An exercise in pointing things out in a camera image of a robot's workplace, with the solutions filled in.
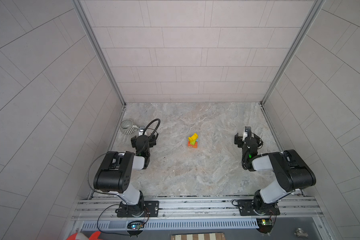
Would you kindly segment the red wood block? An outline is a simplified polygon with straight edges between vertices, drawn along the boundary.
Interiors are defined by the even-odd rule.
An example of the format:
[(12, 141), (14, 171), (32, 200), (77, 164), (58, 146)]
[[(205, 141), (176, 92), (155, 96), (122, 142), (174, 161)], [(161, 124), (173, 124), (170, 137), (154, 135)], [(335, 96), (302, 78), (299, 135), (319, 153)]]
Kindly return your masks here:
[(198, 148), (198, 144), (193, 146), (190, 144), (190, 142), (188, 142), (188, 148), (193, 148), (193, 149), (197, 149)]

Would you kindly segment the yellow arch wood block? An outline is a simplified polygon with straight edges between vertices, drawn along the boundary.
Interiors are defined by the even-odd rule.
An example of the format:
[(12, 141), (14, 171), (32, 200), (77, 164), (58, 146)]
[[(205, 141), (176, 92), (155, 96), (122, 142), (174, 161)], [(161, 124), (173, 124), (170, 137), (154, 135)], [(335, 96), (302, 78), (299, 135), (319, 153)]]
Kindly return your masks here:
[(199, 138), (198, 134), (195, 133), (191, 137), (188, 137), (188, 141), (189, 142), (198, 141), (198, 138)]

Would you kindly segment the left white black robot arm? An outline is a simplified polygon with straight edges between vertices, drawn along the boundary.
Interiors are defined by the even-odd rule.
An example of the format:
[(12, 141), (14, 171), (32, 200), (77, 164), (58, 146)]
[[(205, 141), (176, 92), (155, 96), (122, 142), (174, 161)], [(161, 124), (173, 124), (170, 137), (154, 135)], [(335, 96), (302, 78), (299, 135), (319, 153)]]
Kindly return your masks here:
[(116, 210), (117, 217), (158, 216), (159, 202), (145, 201), (144, 195), (131, 184), (132, 170), (145, 170), (150, 163), (150, 148), (156, 145), (157, 134), (132, 137), (132, 147), (137, 153), (107, 152), (94, 177), (95, 190), (116, 195), (122, 202)]

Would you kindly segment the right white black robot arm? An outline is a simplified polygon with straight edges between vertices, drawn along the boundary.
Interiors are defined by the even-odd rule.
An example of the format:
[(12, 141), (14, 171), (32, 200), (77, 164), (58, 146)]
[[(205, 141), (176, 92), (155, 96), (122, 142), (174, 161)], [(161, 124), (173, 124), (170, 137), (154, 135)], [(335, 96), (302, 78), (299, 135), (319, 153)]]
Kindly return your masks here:
[(272, 170), (276, 179), (254, 194), (250, 209), (257, 215), (278, 215), (277, 203), (295, 190), (316, 184), (316, 176), (295, 150), (259, 154), (262, 139), (250, 129), (243, 136), (236, 134), (234, 144), (242, 149), (242, 168), (250, 172)]

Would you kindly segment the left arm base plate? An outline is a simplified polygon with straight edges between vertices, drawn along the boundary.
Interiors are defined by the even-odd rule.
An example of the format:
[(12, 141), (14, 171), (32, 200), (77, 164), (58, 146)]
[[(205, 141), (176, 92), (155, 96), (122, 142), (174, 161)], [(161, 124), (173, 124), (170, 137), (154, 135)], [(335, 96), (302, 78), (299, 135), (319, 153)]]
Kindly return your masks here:
[(115, 210), (118, 218), (142, 218), (145, 216), (157, 217), (159, 201), (143, 201), (136, 205), (127, 205), (120, 202), (120, 206)]

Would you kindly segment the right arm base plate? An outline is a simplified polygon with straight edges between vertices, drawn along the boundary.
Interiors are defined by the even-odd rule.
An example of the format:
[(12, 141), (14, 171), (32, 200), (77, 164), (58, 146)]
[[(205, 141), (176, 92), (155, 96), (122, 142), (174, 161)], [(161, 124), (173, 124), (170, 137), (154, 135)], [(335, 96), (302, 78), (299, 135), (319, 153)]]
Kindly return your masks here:
[(273, 204), (261, 204), (256, 206), (253, 200), (235, 200), (235, 205), (238, 207), (241, 216), (279, 216), (280, 209), (277, 203)]

